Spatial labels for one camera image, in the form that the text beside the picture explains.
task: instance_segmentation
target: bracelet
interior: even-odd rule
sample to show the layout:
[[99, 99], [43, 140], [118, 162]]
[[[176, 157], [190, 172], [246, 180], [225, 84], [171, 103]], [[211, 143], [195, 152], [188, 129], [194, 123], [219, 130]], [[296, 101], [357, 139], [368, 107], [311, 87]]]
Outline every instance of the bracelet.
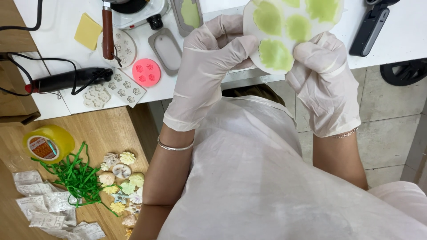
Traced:
[[334, 135], [332, 136], [333, 138], [346, 138], [350, 135], [352, 135], [353, 133], [357, 132], [357, 128], [353, 129], [351, 132], [348, 132], [346, 134], [342, 134], [342, 135]]
[[190, 144], [190, 146], [185, 147], [185, 148], [173, 148], [173, 147], [165, 146], [163, 143], [161, 143], [161, 142], [160, 142], [160, 136], [159, 136], [159, 137], [157, 137], [157, 143], [158, 143], [162, 148], [164, 148], [164, 149], [166, 149], [166, 150], [170, 150], [170, 151], [185, 151], [185, 150], [190, 149], [190, 148], [193, 146], [193, 144], [194, 144], [194, 139], [193, 139], [193, 142]]

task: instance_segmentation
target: packing tape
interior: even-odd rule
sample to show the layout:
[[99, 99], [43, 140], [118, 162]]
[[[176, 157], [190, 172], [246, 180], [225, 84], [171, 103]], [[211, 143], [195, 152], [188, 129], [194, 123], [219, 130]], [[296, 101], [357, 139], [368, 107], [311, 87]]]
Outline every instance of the packing tape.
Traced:
[[60, 162], [75, 147], [69, 132], [57, 125], [46, 125], [25, 134], [22, 144], [31, 157], [46, 164]]

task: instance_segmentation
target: latex glove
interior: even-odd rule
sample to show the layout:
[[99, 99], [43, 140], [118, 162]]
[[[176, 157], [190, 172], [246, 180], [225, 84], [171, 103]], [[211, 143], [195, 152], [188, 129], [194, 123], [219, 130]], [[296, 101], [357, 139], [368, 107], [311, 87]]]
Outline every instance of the latex glove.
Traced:
[[324, 138], [359, 126], [359, 83], [348, 66], [344, 44], [324, 32], [297, 45], [293, 54], [296, 61], [286, 82], [309, 111], [313, 133]]
[[225, 74], [253, 65], [248, 57], [258, 39], [242, 35], [242, 15], [221, 15], [185, 38], [173, 99], [163, 118], [168, 127], [179, 132], [196, 129], [221, 99]]

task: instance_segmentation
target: pot handle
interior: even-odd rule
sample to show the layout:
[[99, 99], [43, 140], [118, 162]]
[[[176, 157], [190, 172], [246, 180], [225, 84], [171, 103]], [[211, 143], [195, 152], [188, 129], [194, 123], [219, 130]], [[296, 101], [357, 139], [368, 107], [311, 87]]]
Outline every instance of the pot handle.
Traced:
[[111, 8], [102, 9], [102, 55], [105, 59], [114, 59], [113, 13]]

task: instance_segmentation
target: green paper shred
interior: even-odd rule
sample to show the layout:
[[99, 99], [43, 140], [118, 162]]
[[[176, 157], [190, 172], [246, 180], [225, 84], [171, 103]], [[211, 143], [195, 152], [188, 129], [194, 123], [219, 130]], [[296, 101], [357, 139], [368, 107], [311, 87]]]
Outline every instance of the green paper shred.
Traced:
[[[88, 162], [83, 163], [83, 158], [79, 158], [80, 153], [85, 147], [86, 155], [88, 157]], [[31, 160], [39, 162], [49, 173], [57, 175], [59, 180], [54, 181], [53, 183], [65, 186], [70, 194], [77, 199], [84, 199], [85, 203], [79, 204], [77, 201], [76, 204], [70, 203], [70, 197], [68, 197], [68, 203], [70, 205], [84, 206], [93, 203], [101, 203], [104, 205], [110, 212], [114, 213], [116, 217], [118, 215], [108, 208], [102, 201], [99, 196], [99, 192], [104, 189], [101, 187], [101, 183], [98, 182], [98, 177], [95, 175], [100, 168], [92, 168], [89, 166], [89, 155], [88, 155], [88, 145], [83, 142], [77, 154], [70, 153], [66, 161], [61, 160], [57, 164], [46, 164], [38, 159], [31, 158]]]

